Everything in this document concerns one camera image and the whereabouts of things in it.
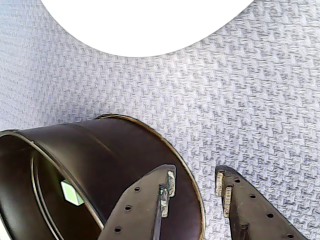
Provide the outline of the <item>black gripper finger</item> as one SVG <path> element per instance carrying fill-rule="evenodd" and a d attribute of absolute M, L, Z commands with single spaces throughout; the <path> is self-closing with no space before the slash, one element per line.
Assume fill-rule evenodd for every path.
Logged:
<path fill-rule="evenodd" d="M 305 240 L 249 181 L 226 165 L 215 167 L 215 193 L 233 240 Z"/>
<path fill-rule="evenodd" d="M 176 166 L 163 164 L 134 182 L 120 196 L 100 240 L 159 240 L 162 219 L 176 192 Z"/>

